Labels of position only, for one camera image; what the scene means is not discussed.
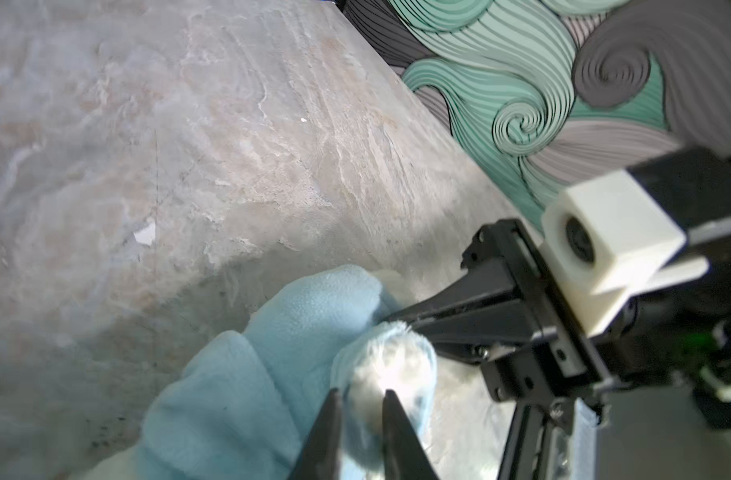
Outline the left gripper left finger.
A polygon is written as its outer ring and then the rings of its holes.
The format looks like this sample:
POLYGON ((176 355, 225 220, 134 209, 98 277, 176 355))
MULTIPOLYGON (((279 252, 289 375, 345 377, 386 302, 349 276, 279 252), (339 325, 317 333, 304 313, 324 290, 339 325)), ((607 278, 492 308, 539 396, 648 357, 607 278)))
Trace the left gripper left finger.
POLYGON ((339 480, 342 471, 344 408, 341 393, 332 389, 288 480, 339 480))

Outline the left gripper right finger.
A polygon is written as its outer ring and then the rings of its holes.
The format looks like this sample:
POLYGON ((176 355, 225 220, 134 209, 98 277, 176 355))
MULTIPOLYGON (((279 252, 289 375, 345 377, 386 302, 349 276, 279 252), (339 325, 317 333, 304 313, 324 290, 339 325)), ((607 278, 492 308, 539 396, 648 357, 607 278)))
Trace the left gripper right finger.
POLYGON ((383 463, 387 480, 439 480, 399 396, 393 390, 383 398, 383 463))

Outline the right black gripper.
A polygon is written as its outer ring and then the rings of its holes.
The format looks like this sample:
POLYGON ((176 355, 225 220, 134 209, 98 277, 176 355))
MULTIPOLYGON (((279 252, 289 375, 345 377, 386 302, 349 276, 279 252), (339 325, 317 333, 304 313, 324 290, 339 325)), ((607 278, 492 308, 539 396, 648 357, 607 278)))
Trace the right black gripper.
POLYGON ((609 332, 591 338, 521 222, 483 226, 463 268, 445 290, 383 322, 415 322, 439 356, 485 362, 493 399, 550 408, 581 398, 597 409, 609 392, 683 380, 707 424, 731 429, 731 281, 635 296, 609 332), (493 359, 497 348, 509 353, 493 359))

